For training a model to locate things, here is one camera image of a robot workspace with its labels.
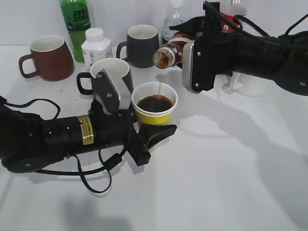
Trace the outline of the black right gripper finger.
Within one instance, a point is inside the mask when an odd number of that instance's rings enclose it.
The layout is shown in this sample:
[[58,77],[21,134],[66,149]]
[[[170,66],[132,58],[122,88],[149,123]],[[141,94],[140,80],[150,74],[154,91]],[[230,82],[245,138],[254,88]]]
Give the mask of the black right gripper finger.
[[176,26],[170,26],[170,30],[176,30],[176,31],[183,31],[191,34],[203,32],[205,27],[205,17],[204,16],[198,16],[191,18],[190,20],[176,25]]

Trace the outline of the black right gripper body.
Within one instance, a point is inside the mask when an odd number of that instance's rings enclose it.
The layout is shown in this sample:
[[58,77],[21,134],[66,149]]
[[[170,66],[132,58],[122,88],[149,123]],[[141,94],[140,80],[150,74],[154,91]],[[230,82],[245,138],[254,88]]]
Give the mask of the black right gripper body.
[[219,13],[219,6],[218,2],[205,1],[203,3],[205,27],[203,32],[199,32],[200,36],[197,39],[204,46],[203,55],[210,74],[215,76],[240,71],[235,56],[239,35],[221,31],[222,15]]

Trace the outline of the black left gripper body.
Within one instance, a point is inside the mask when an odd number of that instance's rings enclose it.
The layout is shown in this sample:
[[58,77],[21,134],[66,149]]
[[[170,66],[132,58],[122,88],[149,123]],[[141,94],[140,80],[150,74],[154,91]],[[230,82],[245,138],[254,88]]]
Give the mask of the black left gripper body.
[[123,146],[123,151],[104,161],[105,166],[116,166],[128,152],[138,166],[149,163],[151,155],[143,146],[145,139],[133,127],[132,110],[120,110],[112,115],[103,112],[103,106],[93,100],[89,109],[89,120],[93,131],[93,144],[83,146],[82,152],[89,153],[110,147]]

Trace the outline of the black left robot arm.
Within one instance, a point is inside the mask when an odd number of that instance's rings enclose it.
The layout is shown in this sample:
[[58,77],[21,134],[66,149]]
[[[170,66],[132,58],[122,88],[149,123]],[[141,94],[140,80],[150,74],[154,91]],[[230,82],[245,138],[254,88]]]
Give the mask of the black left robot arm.
[[149,150],[172,136],[176,125],[142,124],[136,131],[131,110],[113,115],[91,103],[87,115],[45,120],[23,113],[23,105],[0,100],[0,160],[12,173],[45,173],[45,167],[67,157],[122,145],[138,166],[149,163]]

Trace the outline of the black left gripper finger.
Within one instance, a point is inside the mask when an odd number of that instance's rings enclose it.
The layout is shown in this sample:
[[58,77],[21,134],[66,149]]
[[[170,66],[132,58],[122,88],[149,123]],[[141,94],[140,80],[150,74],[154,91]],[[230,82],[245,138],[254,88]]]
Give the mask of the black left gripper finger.
[[176,125],[149,125],[142,124],[138,138],[145,150],[150,150],[159,142],[175,134]]

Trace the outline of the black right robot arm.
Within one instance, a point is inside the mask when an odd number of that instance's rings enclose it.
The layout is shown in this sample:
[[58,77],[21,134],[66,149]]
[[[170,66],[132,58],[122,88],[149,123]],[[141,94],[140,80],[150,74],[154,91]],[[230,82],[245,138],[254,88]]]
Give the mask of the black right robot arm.
[[287,30],[272,37],[244,16],[227,19],[218,2],[203,3],[205,15],[174,26],[200,33],[183,49],[182,84],[192,93],[209,91],[217,75],[233,72],[274,81],[280,88],[308,94],[308,33]]

